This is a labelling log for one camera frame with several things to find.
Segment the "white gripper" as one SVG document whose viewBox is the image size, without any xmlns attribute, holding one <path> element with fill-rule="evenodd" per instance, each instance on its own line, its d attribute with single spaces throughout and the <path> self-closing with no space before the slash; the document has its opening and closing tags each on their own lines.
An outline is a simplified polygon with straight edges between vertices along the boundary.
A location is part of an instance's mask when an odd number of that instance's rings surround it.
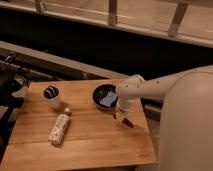
<svg viewBox="0 0 213 171">
<path fill-rule="evenodd" d="M 135 100 L 134 99 L 123 99 L 119 98 L 116 104 L 116 111 L 123 115 L 123 120 L 128 120 L 128 117 L 125 116 L 129 113 L 130 108 L 133 106 Z M 113 118 L 116 120 L 117 119 L 117 114 L 113 114 Z"/>
</svg>

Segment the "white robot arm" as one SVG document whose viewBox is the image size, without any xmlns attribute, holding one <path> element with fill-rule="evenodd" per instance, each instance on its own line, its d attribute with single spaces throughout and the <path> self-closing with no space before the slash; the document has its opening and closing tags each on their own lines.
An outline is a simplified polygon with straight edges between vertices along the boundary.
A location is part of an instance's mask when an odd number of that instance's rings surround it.
<svg viewBox="0 0 213 171">
<path fill-rule="evenodd" d="M 213 171 L 213 65 L 116 86 L 125 115 L 136 98 L 161 101 L 157 171 Z"/>
</svg>

